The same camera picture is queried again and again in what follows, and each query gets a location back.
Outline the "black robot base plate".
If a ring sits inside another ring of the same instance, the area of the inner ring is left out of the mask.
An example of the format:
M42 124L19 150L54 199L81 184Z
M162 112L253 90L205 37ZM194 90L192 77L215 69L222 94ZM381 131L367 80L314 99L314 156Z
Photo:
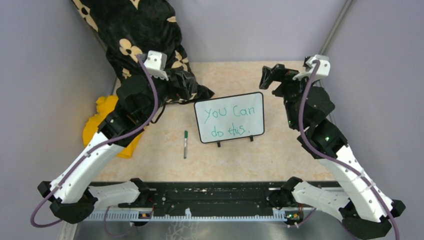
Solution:
M143 203L120 203L120 208L154 208L155 217L271 216L274 210L299 205L281 190L283 181L263 182L147 182Z

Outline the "aluminium frame rail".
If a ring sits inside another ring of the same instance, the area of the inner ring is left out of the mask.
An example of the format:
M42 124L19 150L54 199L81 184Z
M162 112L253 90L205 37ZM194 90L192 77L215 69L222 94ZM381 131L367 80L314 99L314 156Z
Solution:
M357 0L345 0L342 8L335 19L335 22L333 23L329 33L327 34L327 37L325 38L324 43L322 44L318 54L322 56L329 56L329 51L335 42L335 40L338 37L338 34L340 30L343 27L343 24L349 15L349 13L352 11L354 5L357 3Z

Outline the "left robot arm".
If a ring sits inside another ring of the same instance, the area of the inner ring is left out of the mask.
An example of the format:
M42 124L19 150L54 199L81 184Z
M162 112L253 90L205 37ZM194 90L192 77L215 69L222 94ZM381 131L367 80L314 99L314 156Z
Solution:
M50 202L57 222L76 224L95 209L113 205L144 207L150 193L139 178L93 186L92 180L152 122L159 107L195 100L199 84L193 73L169 70L166 78L142 73L123 81L117 89L114 109L99 124L92 139L70 166L52 181L42 181L37 189L42 202Z

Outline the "black floral blanket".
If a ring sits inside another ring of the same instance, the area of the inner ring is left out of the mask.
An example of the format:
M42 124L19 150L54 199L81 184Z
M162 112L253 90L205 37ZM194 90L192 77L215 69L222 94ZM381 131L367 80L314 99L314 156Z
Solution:
M121 84L138 77L147 83L137 55L150 50L167 55L165 71L192 74L188 54L182 45L183 35L176 11L166 0L74 0L82 19L106 46L106 59ZM195 102L210 99L215 93L198 83L194 75L194 99L161 101L164 103Z

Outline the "yellow cloth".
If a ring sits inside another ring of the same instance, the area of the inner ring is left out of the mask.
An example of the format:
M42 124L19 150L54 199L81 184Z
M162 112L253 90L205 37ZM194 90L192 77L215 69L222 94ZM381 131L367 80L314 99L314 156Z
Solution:
M82 143L84 147L88 146L93 135L97 132L99 125L106 116L115 109L117 102L118 97L116 95L101 96L96 100L96 114L88 118L82 130ZM132 142L116 156L124 159L131 158L142 135L143 133L140 133L135 137Z

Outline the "white whiteboard black frame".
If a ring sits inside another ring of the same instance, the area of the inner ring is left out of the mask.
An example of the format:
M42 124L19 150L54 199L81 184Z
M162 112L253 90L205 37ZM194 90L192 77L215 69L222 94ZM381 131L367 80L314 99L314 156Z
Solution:
M251 92L194 103L199 140L203 144L252 139L265 133L264 95Z

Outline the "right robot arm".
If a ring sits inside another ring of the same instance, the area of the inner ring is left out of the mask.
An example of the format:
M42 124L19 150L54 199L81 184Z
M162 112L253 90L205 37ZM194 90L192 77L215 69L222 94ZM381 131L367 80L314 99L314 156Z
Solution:
M360 240L382 238L391 230L399 239L395 219L404 212L405 204L386 196L366 173L347 138L328 120L335 105L327 91L315 85L316 81L309 72L277 64L262 68L259 88L266 90L278 82L272 93L283 98L289 127L300 133L301 146L332 174L342 192L330 192L291 177L270 193L269 204L276 209L310 206L336 218Z

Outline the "green white marker pen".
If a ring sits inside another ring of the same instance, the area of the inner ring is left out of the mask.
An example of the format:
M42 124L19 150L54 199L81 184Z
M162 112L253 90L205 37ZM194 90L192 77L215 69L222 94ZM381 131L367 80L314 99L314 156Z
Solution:
M188 156L188 137L184 137L184 147L183 147L183 158L186 159Z

